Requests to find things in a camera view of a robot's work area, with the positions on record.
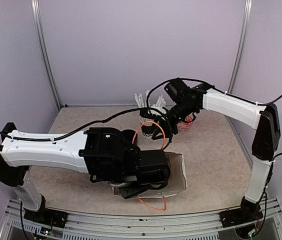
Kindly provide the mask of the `white paper takeout bag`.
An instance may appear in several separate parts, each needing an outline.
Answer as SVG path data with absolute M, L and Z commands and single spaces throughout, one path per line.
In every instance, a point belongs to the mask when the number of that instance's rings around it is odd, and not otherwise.
M 167 156 L 167 163 L 170 168 L 167 186 L 159 190 L 149 190 L 134 197 L 134 199 L 137 199 L 145 207 L 160 212 L 167 210 L 167 198 L 184 192 L 188 187 L 183 153 L 168 151 L 165 155 Z M 157 208 L 147 204 L 145 200 L 148 199 L 162 199 L 163 207 Z

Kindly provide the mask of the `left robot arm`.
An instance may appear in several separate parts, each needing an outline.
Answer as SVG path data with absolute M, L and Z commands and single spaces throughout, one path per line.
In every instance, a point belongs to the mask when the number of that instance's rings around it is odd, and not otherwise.
M 0 131 L 0 182 L 14 189 L 27 218 L 51 218 L 30 167 L 51 167 L 88 174 L 92 183 L 108 182 L 124 199 L 165 188 L 171 170 L 163 149 L 141 150 L 131 129 L 96 127 L 89 122 L 66 134 L 27 133 L 12 122 Z

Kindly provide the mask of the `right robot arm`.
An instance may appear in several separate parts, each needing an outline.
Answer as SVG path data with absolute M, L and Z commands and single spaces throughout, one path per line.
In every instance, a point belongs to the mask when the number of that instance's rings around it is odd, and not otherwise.
M 169 138 L 178 133 L 177 125 L 187 116 L 202 110 L 221 114 L 253 129 L 252 167 L 245 195 L 238 208 L 223 211 L 220 215 L 225 220 L 234 218 L 241 222 L 263 217 L 260 202 L 266 194 L 275 160 L 281 156 L 277 153 L 281 127 L 275 101 L 259 103 L 222 91 L 203 80 L 194 79 L 197 84 L 194 87 L 188 86 L 187 81 L 188 78 L 177 77 L 155 86 L 146 95 L 145 109 L 140 111 L 140 116 L 159 123 L 165 131 L 164 136 Z M 149 98 L 159 87 L 164 87 L 175 104 L 170 109 L 150 105 Z

